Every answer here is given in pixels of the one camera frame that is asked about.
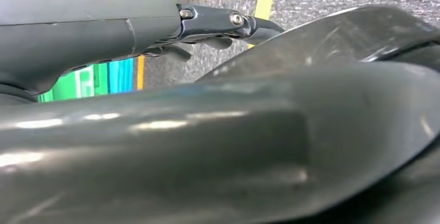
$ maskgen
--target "glossy black surface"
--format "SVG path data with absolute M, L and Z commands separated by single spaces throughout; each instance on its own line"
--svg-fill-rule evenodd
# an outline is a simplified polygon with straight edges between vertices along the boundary
M 201 80 L 375 61 L 438 40 L 438 29 L 398 8 L 352 8 L 284 32 L 221 64 Z
M 0 222 L 315 214 L 440 131 L 440 75 L 377 63 L 0 108 Z

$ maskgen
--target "hex bolt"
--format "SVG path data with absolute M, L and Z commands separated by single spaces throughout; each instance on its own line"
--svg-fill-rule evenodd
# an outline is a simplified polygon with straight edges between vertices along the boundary
M 194 16 L 193 12 L 188 9 L 183 9 L 183 10 L 179 11 L 179 14 L 180 14 L 181 18 L 183 18 L 183 19 L 192 18 Z
M 229 20 L 236 27 L 241 27 L 243 25 L 243 22 L 244 22 L 243 16 L 240 13 L 237 13 L 237 12 L 231 13 L 231 15 L 229 16 Z

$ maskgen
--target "scratch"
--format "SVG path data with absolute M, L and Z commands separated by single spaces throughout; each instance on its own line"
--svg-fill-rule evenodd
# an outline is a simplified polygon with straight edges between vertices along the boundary
M 14 216 L 13 218 L 11 218 L 6 224 L 20 224 L 22 223 L 22 221 L 30 219 L 34 216 L 37 216 L 38 214 L 40 214 L 43 210 L 47 209 L 48 207 L 54 205 L 57 201 L 59 201 L 63 196 L 65 195 L 65 193 L 59 193 L 56 194 L 55 196 L 44 200 L 40 203 L 38 203 L 37 205 L 35 205 L 34 207 L 32 207 L 30 210 L 19 214 L 17 216 Z
M 331 36 L 333 36 L 338 30 L 340 29 L 340 27 L 338 26 L 338 27 L 336 27 L 334 30 L 332 30 L 330 33 L 328 33 L 325 37 L 324 37 L 324 39 L 322 39 L 322 41 L 317 45 L 317 47 L 315 48 L 315 50 L 313 51 L 313 54 L 312 54 L 312 58 L 314 58 L 315 57 L 315 54 L 317 53 L 317 51 L 319 50 L 319 48 L 324 44 L 324 43 L 326 43 L 329 39 L 330 39 L 330 37 Z
M 136 34 L 134 33 L 134 29 L 133 29 L 133 26 L 131 25 L 130 19 L 126 19 L 125 22 L 126 22 L 127 25 L 128 25 L 128 29 L 129 29 L 129 30 L 131 31 L 131 33 L 133 34 L 133 40 L 134 40 L 134 42 L 133 42 L 133 48 L 132 48 L 132 52 L 131 52 L 131 54 L 133 55 L 134 52 L 136 51 Z

